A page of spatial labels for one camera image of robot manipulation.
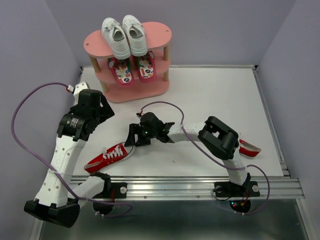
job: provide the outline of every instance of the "white shoe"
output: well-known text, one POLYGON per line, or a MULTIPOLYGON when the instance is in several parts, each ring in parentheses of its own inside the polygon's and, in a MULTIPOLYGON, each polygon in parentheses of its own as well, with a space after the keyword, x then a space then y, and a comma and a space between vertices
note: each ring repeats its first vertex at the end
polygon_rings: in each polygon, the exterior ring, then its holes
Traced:
POLYGON ((111 17, 106 18, 102 23, 101 32, 116 59, 123 60, 130 57, 126 35, 118 21, 111 17))
POLYGON ((122 28, 129 40, 132 55, 136 57, 146 55, 148 52, 146 33, 139 20, 127 15, 123 18, 122 28))

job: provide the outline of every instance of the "shoe rack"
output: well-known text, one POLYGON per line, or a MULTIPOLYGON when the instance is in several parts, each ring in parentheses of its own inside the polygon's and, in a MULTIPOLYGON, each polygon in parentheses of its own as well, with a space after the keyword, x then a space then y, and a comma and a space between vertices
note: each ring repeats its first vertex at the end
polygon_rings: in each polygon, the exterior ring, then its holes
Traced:
POLYGON ((131 70, 135 79, 132 86, 119 86, 108 67, 108 58, 113 57, 111 48, 105 42, 101 30, 92 32, 84 40, 84 49, 88 53, 95 75, 100 81, 103 93, 108 101, 122 103, 164 94, 169 88, 170 40, 172 32, 160 22, 144 22, 146 44, 155 59, 157 78, 151 82, 140 82, 138 72, 130 57, 131 70))

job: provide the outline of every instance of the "gray wall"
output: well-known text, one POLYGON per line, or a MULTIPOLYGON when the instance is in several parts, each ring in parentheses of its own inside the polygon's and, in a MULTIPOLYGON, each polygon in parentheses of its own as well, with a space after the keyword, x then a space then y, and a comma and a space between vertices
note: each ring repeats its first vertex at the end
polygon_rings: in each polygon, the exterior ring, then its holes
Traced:
POLYGON ((258 67, 284 157, 320 236, 320 1, 297 0, 258 67))
MULTIPOLYGON (((0 239, 27 240, 34 218, 24 213, 24 204, 35 197, 47 169, 18 147, 10 132, 11 117, 38 85, 74 84, 79 67, 44 0, 2 0, 0 22, 0 239)), ((71 100, 62 86, 50 86, 35 94, 17 118, 17 135, 48 161, 71 100)))
POLYGON ((295 0, 46 0, 81 66, 88 34, 107 17, 163 22, 172 30, 172 64, 258 64, 295 0))

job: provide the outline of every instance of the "red sneaker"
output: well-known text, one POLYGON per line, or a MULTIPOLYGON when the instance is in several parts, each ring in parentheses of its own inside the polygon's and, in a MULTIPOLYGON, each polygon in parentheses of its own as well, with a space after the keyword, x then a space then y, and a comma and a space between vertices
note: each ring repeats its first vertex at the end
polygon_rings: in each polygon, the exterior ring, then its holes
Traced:
POLYGON ((98 172, 106 166, 130 158, 135 149, 134 146, 125 146, 124 142, 118 143, 88 162, 84 170, 90 174, 98 172))

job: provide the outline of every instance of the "purple cable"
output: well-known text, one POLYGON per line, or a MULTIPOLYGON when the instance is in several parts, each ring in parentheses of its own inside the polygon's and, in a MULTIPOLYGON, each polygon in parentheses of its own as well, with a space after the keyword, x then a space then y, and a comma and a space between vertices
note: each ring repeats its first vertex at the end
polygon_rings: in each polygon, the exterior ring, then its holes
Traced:
POLYGON ((171 105, 173 107, 175 107, 176 109, 178 109, 182 115, 182 118, 181 118, 181 121, 180 121, 180 124, 181 124, 181 129, 182 131, 184 132, 185 136, 189 139, 189 141, 198 149, 200 150, 200 152, 202 152, 204 155, 206 155, 209 159, 211 159, 212 161, 214 161, 216 164, 218 164, 219 166, 225 168, 225 169, 228 169, 228 170, 245 170, 246 168, 249 168, 249 167, 253 167, 253 168, 256 168, 258 169, 265 177, 265 180, 266 180, 266 183, 268 185, 268 193, 266 195, 266 199, 264 201, 264 203, 256 210, 252 211, 252 212, 249 212, 249 213, 245 213, 244 215, 252 215, 252 214, 255 214, 257 212, 259 212, 262 208, 265 207, 265 205, 267 204, 268 200, 269 200, 269 197, 270 197, 270 182, 269 182, 269 178, 268 176, 266 175, 266 173, 258 166, 256 165, 253 165, 253 164, 249 164, 247 166, 244 166, 244 167, 229 167, 229 166, 225 166, 223 164, 221 164, 220 162, 218 162, 216 159, 214 159, 212 156, 210 156, 208 153, 206 153, 205 150, 203 150, 190 136, 189 134, 187 133, 187 131, 185 130, 185 127, 183 126, 184 124, 184 119, 185 119, 185 114, 184 112, 182 111, 182 109, 180 107, 178 107, 177 105, 174 105, 173 103, 170 103, 170 102, 167 102, 167 101, 154 101, 154 102, 150 102, 148 103, 147 105, 144 105, 142 108, 141 108, 141 111, 143 111, 144 108, 152 105, 152 104, 168 104, 168 105, 171 105))
POLYGON ((129 203, 115 203, 115 202, 106 202, 106 201, 99 201, 99 200, 95 200, 93 198, 86 198, 86 197, 81 197, 78 196, 70 187, 69 185, 66 183, 66 181, 63 179, 63 177, 60 175, 60 173, 57 172, 57 170, 50 164, 48 163, 43 157, 41 157, 39 154, 37 154, 36 152, 32 151, 31 149, 29 149, 28 147, 26 147, 17 137, 16 132, 15 132, 15 120, 18 114, 18 111, 20 110, 21 106, 25 103, 25 101, 32 95, 34 94, 36 91, 38 91, 39 89, 46 87, 46 86, 50 86, 50 85, 61 85, 65 88, 68 88, 68 85, 61 83, 61 82, 49 82, 43 85, 38 86, 37 88, 35 88, 34 90, 32 90, 20 103, 19 105, 16 107, 12 119, 11 119, 11 134, 14 138, 14 140, 19 144, 19 146, 21 148, 23 148, 26 152, 28 152, 29 154, 31 154, 32 156, 34 156, 35 158, 39 159, 44 165, 46 165, 50 170, 52 170, 54 172, 54 174, 56 175, 56 177, 61 181, 61 183, 63 184, 63 186, 68 190, 68 192, 74 196, 76 199, 79 200, 85 200, 85 201, 89 201, 92 203, 97 203, 97 204, 105 204, 105 205, 109 205, 109 206, 114 206, 114 205, 118 205, 118 206, 129 206, 129 209, 123 213, 120 214, 116 214, 116 215, 111 215, 111 216, 104 216, 106 218, 115 218, 115 217, 120 217, 123 216, 125 214, 127 214, 128 212, 131 211, 131 209, 133 208, 133 206, 129 203))

